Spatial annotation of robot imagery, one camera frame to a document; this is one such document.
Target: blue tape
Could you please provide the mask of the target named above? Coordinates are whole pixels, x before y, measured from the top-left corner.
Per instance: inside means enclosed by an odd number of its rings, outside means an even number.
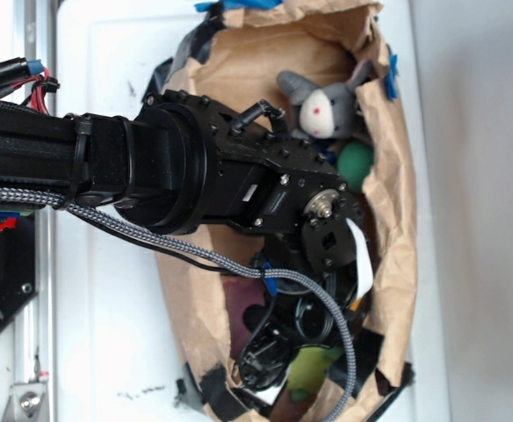
[[[207,11],[214,3],[215,2],[198,3],[194,4],[194,7],[196,8],[196,11],[202,12]],[[264,9],[268,11],[269,9],[272,9],[279,4],[282,4],[282,0],[225,0],[223,2],[223,6],[226,11],[229,9],[241,9],[243,7],[248,7],[251,9]]]
[[[264,265],[263,265],[264,270],[269,270],[271,268],[272,268],[272,266],[269,262],[264,263]],[[264,285],[268,289],[268,293],[270,293],[272,296],[278,296],[277,284],[278,284],[278,281],[273,277],[264,279]]]
[[[28,62],[28,70],[30,70],[30,75],[38,75],[44,71],[44,65],[41,60],[30,60]]]
[[[386,85],[387,97],[390,101],[395,101],[399,97],[397,86],[395,85],[395,77],[397,76],[397,55],[389,56],[389,73],[384,78]]]

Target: light green object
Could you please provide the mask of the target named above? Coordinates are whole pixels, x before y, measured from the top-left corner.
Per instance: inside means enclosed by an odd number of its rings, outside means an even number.
[[[325,371],[341,357],[343,349],[333,347],[304,347],[292,362],[287,388],[294,403],[304,401],[309,395],[317,394],[325,381]]]
[[[352,141],[344,147],[336,164],[351,191],[362,193],[364,179],[373,166],[373,148],[359,141]]]

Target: brown paper bag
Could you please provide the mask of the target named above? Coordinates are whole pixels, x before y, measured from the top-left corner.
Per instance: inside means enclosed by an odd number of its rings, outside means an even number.
[[[170,76],[165,88],[207,95],[240,112],[265,98],[289,109],[276,85],[277,74],[293,70],[323,86],[343,81],[352,72],[350,51],[372,61],[379,76],[357,90],[358,101],[375,148],[364,194],[375,218],[380,256],[372,290],[372,310],[365,327],[385,336],[377,365],[358,398],[340,420],[365,420],[386,394],[379,378],[399,387],[408,347],[416,292],[415,176],[400,100],[387,99],[382,78],[388,72],[388,48],[374,16],[381,10],[368,0],[286,0],[271,11],[233,10],[224,14],[227,29],[213,37],[204,64],[188,58]],[[213,249],[247,265],[262,239],[242,236],[226,227],[202,226],[183,240]],[[232,420],[240,402],[230,390],[237,386],[230,359],[230,327],[220,276],[164,255],[158,256],[161,280],[177,343],[195,382],[204,390],[208,377],[223,384],[211,396],[230,394],[221,408],[206,411],[216,420]],[[326,417],[343,390],[329,379],[302,420]],[[268,420],[255,411],[238,421]]]

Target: stuffed animal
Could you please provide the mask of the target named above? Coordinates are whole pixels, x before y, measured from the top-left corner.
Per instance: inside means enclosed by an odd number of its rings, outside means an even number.
[[[363,60],[348,81],[323,88],[290,70],[280,72],[278,85],[292,106],[292,137],[346,139],[355,136],[363,139],[365,125],[356,118],[355,90],[371,71],[372,63]]]

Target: bolt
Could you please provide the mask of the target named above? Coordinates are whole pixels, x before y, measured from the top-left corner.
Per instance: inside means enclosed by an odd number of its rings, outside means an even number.
[[[20,398],[20,407],[31,417],[40,407],[40,397],[36,393],[28,392]]]
[[[333,207],[338,211],[346,208],[346,198],[339,198],[333,201]]]
[[[130,209],[139,204],[139,202],[140,201],[136,198],[127,198],[125,200],[121,200],[120,202],[118,202],[118,204],[116,204],[115,207],[119,209]]]
[[[102,202],[103,196],[94,193],[84,193],[76,197],[75,202],[79,205],[95,207]]]
[[[290,156],[290,150],[288,148],[282,148],[280,150],[280,155],[282,158],[288,158]]]

